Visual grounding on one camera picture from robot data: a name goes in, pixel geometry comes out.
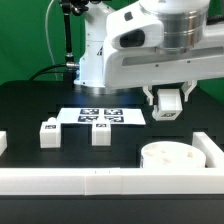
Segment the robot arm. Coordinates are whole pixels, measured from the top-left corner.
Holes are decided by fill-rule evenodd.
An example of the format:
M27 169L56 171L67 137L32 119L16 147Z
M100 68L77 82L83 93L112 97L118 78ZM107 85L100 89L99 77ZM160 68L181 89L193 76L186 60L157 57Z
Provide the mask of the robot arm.
M197 80L224 75L224 25L206 26L209 0L139 0L110 14L103 46L107 88L142 87L152 105L154 85L184 83L185 102ZM182 111L179 90L160 89L156 120Z

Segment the green background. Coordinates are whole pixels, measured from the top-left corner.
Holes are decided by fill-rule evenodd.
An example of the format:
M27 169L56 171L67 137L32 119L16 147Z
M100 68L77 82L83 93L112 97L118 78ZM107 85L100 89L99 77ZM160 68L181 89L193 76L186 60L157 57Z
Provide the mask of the green background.
M52 64L45 35L45 14L51 0L2 1L0 9L0 84L27 80ZM106 2L114 9L135 0ZM222 14L222 1L212 0L209 14ZM71 17L73 52L77 60L84 53L83 17ZM62 10L55 0L49 16L49 36L56 63L64 63L65 39ZM55 79L46 75L41 79ZM202 89L224 103L224 78L200 81Z

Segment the black table surface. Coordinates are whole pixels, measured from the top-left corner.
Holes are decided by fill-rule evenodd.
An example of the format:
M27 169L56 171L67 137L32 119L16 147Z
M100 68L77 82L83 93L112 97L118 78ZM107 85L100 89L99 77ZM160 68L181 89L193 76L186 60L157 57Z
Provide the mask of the black table surface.
M138 108L146 125L112 125L109 147L91 146L91 125L62 125L61 148L41 149L41 123L56 117L63 107ZM135 168L144 145L162 140L191 144L197 131L224 150L224 105L199 88L175 121L155 121L152 109L140 88L94 96L63 82L5 83L0 86L0 130L7 131L8 148L0 157L0 167ZM223 195L0 196L0 208L1 224L224 221Z

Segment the round white container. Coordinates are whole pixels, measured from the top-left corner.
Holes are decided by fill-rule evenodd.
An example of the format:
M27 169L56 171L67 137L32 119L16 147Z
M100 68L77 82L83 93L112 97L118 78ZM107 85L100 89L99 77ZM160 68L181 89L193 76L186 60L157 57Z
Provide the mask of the round white container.
M141 150L141 168L205 168L205 164L202 151L179 142L154 142Z

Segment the white paper sheet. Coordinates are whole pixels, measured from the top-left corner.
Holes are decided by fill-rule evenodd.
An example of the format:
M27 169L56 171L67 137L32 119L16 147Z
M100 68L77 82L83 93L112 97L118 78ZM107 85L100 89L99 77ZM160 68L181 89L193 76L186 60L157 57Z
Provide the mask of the white paper sheet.
M109 119L111 124L146 124L140 109L125 108L62 108L57 121L62 124L91 124L100 118Z

